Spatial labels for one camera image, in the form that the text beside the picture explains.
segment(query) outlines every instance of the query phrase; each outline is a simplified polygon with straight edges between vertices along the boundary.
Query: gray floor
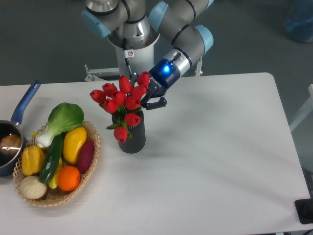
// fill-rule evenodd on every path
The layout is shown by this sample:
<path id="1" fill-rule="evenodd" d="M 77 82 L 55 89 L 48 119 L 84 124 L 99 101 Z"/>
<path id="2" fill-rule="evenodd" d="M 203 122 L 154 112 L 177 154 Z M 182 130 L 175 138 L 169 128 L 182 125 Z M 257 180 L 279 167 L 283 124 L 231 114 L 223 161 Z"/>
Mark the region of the gray floor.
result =
<path id="1" fill-rule="evenodd" d="M 283 28 L 292 2 L 215 0 L 194 22 L 209 28 L 215 40 L 203 58 L 205 75 L 271 73 L 288 121 L 309 97 L 308 86 L 313 83 L 313 43 L 295 42 Z M 157 3 L 147 1 L 147 11 Z M 82 82 L 84 64 L 90 69 L 117 67 L 114 48 L 84 25 L 80 16 L 84 8 L 83 1 L 74 0 L 1 1 L 0 86 L 35 79 Z M 161 38 L 155 61 L 170 48 Z M 313 171 L 312 120 L 310 114 L 292 133 L 300 162 L 309 171 Z"/>

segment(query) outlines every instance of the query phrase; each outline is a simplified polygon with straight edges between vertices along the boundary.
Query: red tulip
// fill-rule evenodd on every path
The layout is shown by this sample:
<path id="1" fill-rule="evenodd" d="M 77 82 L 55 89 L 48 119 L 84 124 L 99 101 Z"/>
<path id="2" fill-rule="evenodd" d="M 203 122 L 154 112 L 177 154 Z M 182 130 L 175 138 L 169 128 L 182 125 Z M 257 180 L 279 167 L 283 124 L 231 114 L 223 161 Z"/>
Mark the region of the red tulip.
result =
<path id="1" fill-rule="evenodd" d="M 115 104 L 122 105 L 126 101 L 126 95 L 120 91 L 115 91 L 112 94 L 112 99 Z"/>
<path id="2" fill-rule="evenodd" d="M 137 83 L 138 85 L 143 85 L 144 87 L 148 87 L 148 85 L 150 84 L 149 73 L 146 71 L 142 72 L 137 79 Z"/>
<path id="3" fill-rule="evenodd" d="M 141 118 L 134 113 L 126 114 L 125 116 L 125 122 L 128 126 L 136 126 L 140 123 Z"/>
<path id="4" fill-rule="evenodd" d="M 127 130 L 123 126 L 116 127 L 113 134 L 117 141 L 125 142 L 127 139 Z"/>
<path id="5" fill-rule="evenodd" d="M 129 110 L 133 110 L 133 109 L 138 108 L 140 106 L 140 100 L 136 99 L 133 96 L 130 96 L 126 99 L 125 106 Z"/>
<path id="6" fill-rule="evenodd" d="M 101 90 L 93 90 L 90 92 L 91 98 L 99 104 L 102 104 L 106 99 L 106 94 Z"/>
<path id="7" fill-rule="evenodd" d="M 147 88 L 144 85 L 136 86 L 131 91 L 131 96 L 136 99 L 141 99 L 144 94 L 147 93 Z"/>
<path id="8" fill-rule="evenodd" d="M 117 105 L 114 103 L 113 100 L 107 98 L 103 103 L 103 109 L 112 114 L 117 110 Z"/>
<path id="9" fill-rule="evenodd" d="M 119 88 L 120 88 L 121 92 L 124 94 L 130 93 L 132 88 L 133 88 L 129 79 L 123 75 L 120 76 L 120 78 L 118 80 L 118 84 L 119 84 Z"/>
<path id="10" fill-rule="evenodd" d="M 106 94 L 106 96 L 111 97 L 113 92 L 115 92 L 117 90 L 116 86 L 107 82 L 106 84 L 104 84 L 102 86 L 102 89 L 104 91 L 104 93 Z"/>

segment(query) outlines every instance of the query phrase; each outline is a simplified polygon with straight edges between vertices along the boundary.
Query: zucchini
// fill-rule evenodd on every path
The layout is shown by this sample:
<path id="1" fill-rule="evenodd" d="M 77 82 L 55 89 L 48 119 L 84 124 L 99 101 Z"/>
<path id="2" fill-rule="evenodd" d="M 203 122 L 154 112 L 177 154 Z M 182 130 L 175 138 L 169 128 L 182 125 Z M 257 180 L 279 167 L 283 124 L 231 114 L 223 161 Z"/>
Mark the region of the zucchini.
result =
<path id="1" fill-rule="evenodd" d="M 40 171 L 39 180 L 43 184 L 47 184 L 53 178 L 54 172 L 58 166 L 64 144 L 64 137 L 62 134 L 53 138 L 53 141 L 47 151 L 45 162 Z"/>

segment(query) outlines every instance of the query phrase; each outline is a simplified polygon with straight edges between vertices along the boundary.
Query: orange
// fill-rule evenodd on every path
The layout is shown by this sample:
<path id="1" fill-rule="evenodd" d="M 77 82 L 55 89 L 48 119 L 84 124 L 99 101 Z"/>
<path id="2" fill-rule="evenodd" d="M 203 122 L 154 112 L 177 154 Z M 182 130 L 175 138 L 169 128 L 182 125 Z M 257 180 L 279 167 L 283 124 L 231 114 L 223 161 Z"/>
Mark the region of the orange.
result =
<path id="1" fill-rule="evenodd" d="M 71 165 L 64 166 L 60 173 L 58 184 L 63 191 L 72 191 L 77 188 L 80 182 L 79 170 Z"/>

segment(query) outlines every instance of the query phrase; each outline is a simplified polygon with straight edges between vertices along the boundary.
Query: vase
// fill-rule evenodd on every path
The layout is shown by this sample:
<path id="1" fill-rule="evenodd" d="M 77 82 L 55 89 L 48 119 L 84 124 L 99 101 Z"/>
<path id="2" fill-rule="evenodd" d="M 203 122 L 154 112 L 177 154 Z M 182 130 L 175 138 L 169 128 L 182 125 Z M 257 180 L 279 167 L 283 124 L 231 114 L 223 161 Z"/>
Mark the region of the vase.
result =
<path id="1" fill-rule="evenodd" d="M 125 142 L 118 141 L 118 145 L 125 153 L 137 153 L 146 143 L 145 122 L 143 111 L 136 113 L 140 116 L 140 122 L 136 126 L 128 126 L 128 130 L 132 135 L 131 138 L 127 138 Z"/>

